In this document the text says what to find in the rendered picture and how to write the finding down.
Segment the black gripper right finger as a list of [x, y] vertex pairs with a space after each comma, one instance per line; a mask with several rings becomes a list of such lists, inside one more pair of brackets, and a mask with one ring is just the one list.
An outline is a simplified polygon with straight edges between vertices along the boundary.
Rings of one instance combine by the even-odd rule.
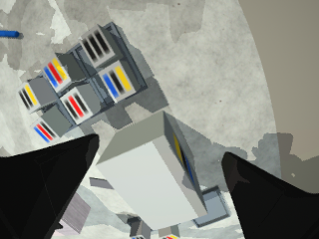
[[319, 231], [319, 194], [299, 190], [230, 151], [220, 166], [244, 239], [312, 239]]

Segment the dark grey flat bar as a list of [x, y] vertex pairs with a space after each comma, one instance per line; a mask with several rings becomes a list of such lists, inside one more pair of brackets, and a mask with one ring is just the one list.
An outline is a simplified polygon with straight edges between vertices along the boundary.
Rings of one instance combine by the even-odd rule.
[[[91, 186], [100, 188], [113, 188], [106, 179], [91, 178]], [[115, 190], [115, 188], [113, 188]]]

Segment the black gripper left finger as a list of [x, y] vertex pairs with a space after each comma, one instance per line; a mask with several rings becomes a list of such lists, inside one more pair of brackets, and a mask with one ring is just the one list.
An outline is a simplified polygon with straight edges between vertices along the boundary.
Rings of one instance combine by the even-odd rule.
[[52, 239], [91, 168], [100, 135], [0, 156], [0, 218], [15, 239]]

